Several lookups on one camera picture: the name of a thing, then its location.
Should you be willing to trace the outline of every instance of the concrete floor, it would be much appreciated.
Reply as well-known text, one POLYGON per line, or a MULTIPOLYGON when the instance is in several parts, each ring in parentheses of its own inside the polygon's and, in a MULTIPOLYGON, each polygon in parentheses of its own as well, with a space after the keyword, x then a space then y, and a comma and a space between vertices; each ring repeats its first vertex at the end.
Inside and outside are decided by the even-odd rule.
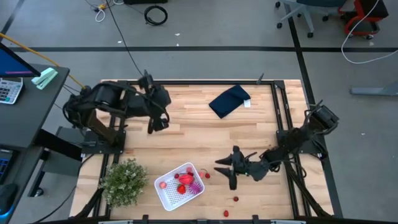
MULTIPOLYGON (((100 0, 88 0, 100 4, 100 0)), ((0 28, 14 12, 17 0, 0 2, 0 28)), ((355 37, 347 47, 397 47, 398 21, 395 0, 384 0, 390 16, 381 22, 382 31, 373 40, 355 37)), ((133 51, 141 70, 147 69, 156 78, 258 78, 264 72, 268 79, 302 79, 307 69, 315 100, 324 99, 341 119, 336 131, 326 137, 336 188, 345 218, 389 220, 398 222, 398 185, 395 98, 353 96, 352 86, 384 86, 397 79, 398 56, 366 65, 353 65, 341 53, 327 52, 325 47, 340 47, 344 40, 338 17, 322 22, 313 15, 315 35, 307 38, 304 18, 294 18, 301 47, 318 47, 319 52, 304 52, 305 65, 299 64, 295 52, 269 50, 166 51, 151 47, 183 46, 262 46, 294 47, 288 22, 276 29, 285 10, 274 8, 275 1, 264 0, 170 0, 164 7, 169 20, 162 27, 145 25, 143 16, 122 5, 114 6, 115 14, 129 47, 147 47, 133 51)), ((138 5, 143 11, 147 6, 138 5)), ((126 52, 120 51, 121 37, 109 11, 97 23, 95 13, 84 0, 23 1, 7 35, 28 45, 43 47, 44 54, 64 67, 87 85, 103 78, 138 78, 126 52), (114 52, 86 49, 79 52, 59 47, 116 47, 114 52)), ((14 47, 8 41, 4 44, 14 47)), ((30 63, 48 63, 35 55, 18 53, 30 63)), ((366 60, 385 53, 348 53, 349 58, 366 60)), ((67 80, 67 84, 77 86, 67 80)), ((63 105, 68 92, 62 90, 57 99, 63 105)), ((53 107, 44 128, 55 132, 58 126, 70 126, 62 112, 53 107)), ((46 174, 42 182, 45 195, 23 197, 11 223, 30 223, 48 214, 69 194, 76 177, 46 174)), ((69 214, 69 200, 48 220, 64 219, 69 214)))

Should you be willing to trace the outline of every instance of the desk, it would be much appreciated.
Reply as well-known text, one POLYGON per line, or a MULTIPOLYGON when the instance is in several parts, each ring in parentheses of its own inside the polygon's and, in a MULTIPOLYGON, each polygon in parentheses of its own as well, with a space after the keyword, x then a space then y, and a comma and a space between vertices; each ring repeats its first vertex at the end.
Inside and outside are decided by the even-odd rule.
MULTIPOLYGON (((284 83, 292 121, 294 126, 299 127, 303 123, 303 112, 307 109, 301 82, 284 80, 284 83)), ((113 208, 112 220, 140 220, 145 214, 149 215, 150 220, 218 220, 225 219, 224 210, 229 211, 227 219, 234 220, 251 219, 255 214, 260 219, 293 217, 283 166, 280 172, 269 172, 259 182, 253 181, 251 177, 238 176, 238 189, 235 191, 229 190, 225 176, 213 170, 217 166, 214 161, 229 155, 233 145, 239 146, 244 155, 252 152, 260 154, 277 145, 275 132, 278 125, 270 85, 242 85, 251 96, 251 107, 240 106, 227 117, 219 119, 208 104, 231 86, 165 85, 172 99, 172 104, 167 107, 170 127, 152 135, 147 134, 148 118, 126 120, 126 147, 119 162, 136 158, 138 163, 147 167, 149 184, 144 189, 145 194, 139 197, 138 205, 113 208), (156 194, 154 181, 186 162, 192 162, 197 169, 206 169, 211 178, 203 179, 206 185, 203 194, 168 212, 156 194), (234 196, 239 197, 238 202, 233 201, 234 196)), ((277 96, 280 108, 283 108, 279 91, 277 96)), ((111 120, 109 114, 100 111, 98 117, 105 125, 111 120)), ((284 115, 282 122, 286 129, 284 115)), ((300 158, 308 172, 305 178, 307 188, 328 213, 333 213, 321 162, 308 155, 301 155, 300 158)), ((95 155, 81 168, 71 216, 83 208, 97 189, 102 161, 103 155, 95 155)), ((300 214, 303 215, 301 197, 299 191, 296 192, 300 214)))
MULTIPOLYGON (((40 72, 49 67, 36 64, 32 66, 40 72)), ((2 127, 0 147, 18 151, 16 160, 3 183, 18 185, 13 211, 39 159, 45 153, 44 148, 35 144, 35 141, 69 74, 68 68, 54 67, 54 69, 58 75, 43 90, 36 88, 30 81, 32 78, 24 78, 25 90, 19 96, 17 103, 0 104, 0 126, 2 127)), ((12 212, 7 218, 0 220, 0 223, 8 223, 11 217, 12 212)))

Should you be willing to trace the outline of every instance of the black desk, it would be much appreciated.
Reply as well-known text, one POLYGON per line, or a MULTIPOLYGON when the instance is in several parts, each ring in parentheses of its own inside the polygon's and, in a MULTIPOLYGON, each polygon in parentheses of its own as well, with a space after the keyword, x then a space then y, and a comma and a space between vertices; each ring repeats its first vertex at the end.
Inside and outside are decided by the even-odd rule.
MULTIPOLYGON (((40 72, 49 67, 36 64, 32 64, 32 66, 40 72)), ((68 68, 54 67, 54 69, 58 75, 43 90, 36 88, 31 82, 32 78, 24 78, 25 90, 19 96, 17 103, 0 105, 0 126, 2 127, 0 129, 0 147, 19 152, 3 183, 18 185, 14 209, 7 218, 0 220, 0 224, 8 223, 11 219, 39 159, 48 154, 44 148, 59 152, 54 146, 62 140, 41 129, 69 74, 68 68)), ((68 142, 62 143, 66 143, 64 144, 66 147, 79 149, 68 142)), ((80 157, 79 152, 67 156, 78 160, 76 155, 80 157)))

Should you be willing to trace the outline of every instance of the white cable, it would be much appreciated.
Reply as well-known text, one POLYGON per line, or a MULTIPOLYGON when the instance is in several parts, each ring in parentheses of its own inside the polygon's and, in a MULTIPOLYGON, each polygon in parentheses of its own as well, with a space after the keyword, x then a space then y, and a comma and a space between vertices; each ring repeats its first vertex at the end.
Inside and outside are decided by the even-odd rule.
POLYGON ((385 56, 383 56, 383 57, 379 57, 379 58, 367 60, 367 61, 364 61, 364 62, 353 62, 352 60, 348 59, 347 56, 344 54, 343 47, 344 47, 344 45, 346 44, 346 42, 347 42, 348 38, 350 37, 351 33, 355 30, 355 28, 356 28, 362 21, 364 21, 364 20, 372 13, 372 11, 374 10, 374 8, 376 8, 376 6, 377 6, 377 4, 379 3, 379 1, 380 1, 380 0, 377 0, 376 3, 375 3, 375 5, 373 6, 373 8, 368 12, 368 14, 367 14, 363 19, 361 19, 361 20, 354 26, 354 28, 351 29, 351 31, 350 31, 349 34, 347 35, 346 39, 344 40, 343 45, 341 46, 341 53, 343 54, 344 58, 345 58, 347 61, 349 61, 349 62, 351 62, 351 63, 353 63, 353 64, 361 65, 361 64, 365 64, 365 63, 369 63, 369 62, 374 62, 374 61, 376 61, 376 60, 380 60, 380 59, 383 59, 383 58, 386 58, 386 57, 390 57, 391 55, 393 55, 393 54, 395 54, 395 53, 398 52, 398 50, 396 50, 396 51, 394 51, 393 53, 390 53, 390 54, 385 55, 385 56))
POLYGON ((124 4, 124 1, 122 0, 122 3, 116 3, 117 0, 113 0, 114 4, 124 4))
POLYGON ((105 12, 104 12, 102 9, 99 9, 99 11, 97 12, 97 15, 95 16, 95 21, 96 21, 96 22, 102 22, 102 21, 105 19, 105 16, 106 16, 105 12), (104 14, 104 17, 102 17, 101 20, 98 20, 98 15, 99 15, 101 12, 104 14))

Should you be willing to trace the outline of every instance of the yellow cable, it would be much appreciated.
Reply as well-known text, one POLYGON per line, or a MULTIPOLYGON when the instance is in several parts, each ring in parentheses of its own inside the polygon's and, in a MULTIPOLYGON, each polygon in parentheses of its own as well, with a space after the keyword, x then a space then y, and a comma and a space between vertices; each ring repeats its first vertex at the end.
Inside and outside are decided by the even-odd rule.
MULTIPOLYGON (((46 57, 46 56, 44 56, 44 55, 42 55, 42 54, 40 54, 40 53, 38 53, 37 51, 32 50, 32 49, 26 47, 25 45, 23 45, 23 44, 19 43, 18 41, 12 39, 11 37, 8 37, 8 36, 6 36, 6 35, 4 35, 4 34, 2 34, 2 33, 0 33, 0 37, 5 38, 5 39, 11 41, 12 43, 14 43, 14 44, 16 44, 16 45, 22 47, 23 49, 25 49, 25 50, 27 50, 27 51, 29 51, 29 52, 32 52, 33 54, 36 54, 37 56, 42 57, 42 58, 48 60, 49 62, 53 63, 56 67, 59 67, 59 66, 60 66, 57 62, 54 62, 53 60, 49 59, 48 57, 46 57)), ((70 77, 75 83, 77 83, 78 85, 80 85, 82 89, 85 89, 85 86, 84 86, 83 84, 81 84, 81 83, 80 83, 75 77, 73 77, 71 74, 69 74, 69 77, 70 77)))

